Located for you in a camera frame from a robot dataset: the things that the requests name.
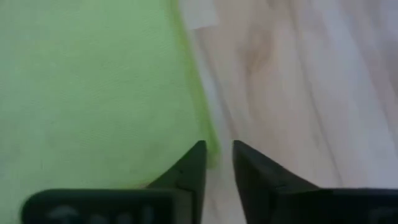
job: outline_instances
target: laminate floor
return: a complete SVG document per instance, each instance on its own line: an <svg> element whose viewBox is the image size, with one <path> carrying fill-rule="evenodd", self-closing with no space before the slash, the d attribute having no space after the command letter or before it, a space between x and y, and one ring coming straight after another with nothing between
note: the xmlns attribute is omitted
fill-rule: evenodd
<svg viewBox="0 0 398 224"><path fill-rule="evenodd" d="M193 35L221 141L320 187L398 188L398 1L214 1ZM223 148L205 211L242 223Z"/></svg>

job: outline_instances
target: green surface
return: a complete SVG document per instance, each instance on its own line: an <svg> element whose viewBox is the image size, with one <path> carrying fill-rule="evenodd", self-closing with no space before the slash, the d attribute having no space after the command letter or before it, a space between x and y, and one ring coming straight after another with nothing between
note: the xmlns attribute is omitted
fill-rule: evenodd
<svg viewBox="0 0 398 224"><path fill-rule="evenodd" d="M49 188L128 188L216 142L174 0L0 0L0 222Z"/></svg>

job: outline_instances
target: wood grain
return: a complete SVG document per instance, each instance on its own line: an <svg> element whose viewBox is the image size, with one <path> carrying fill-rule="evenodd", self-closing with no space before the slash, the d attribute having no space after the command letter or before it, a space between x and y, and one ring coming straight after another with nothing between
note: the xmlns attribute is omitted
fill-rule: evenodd
<svg viewBox="0 0 398 224"><path fill-rule="evenodd" d="M230 138L321 187L398 188L398 2L214 1L194 36Z"/></svg>

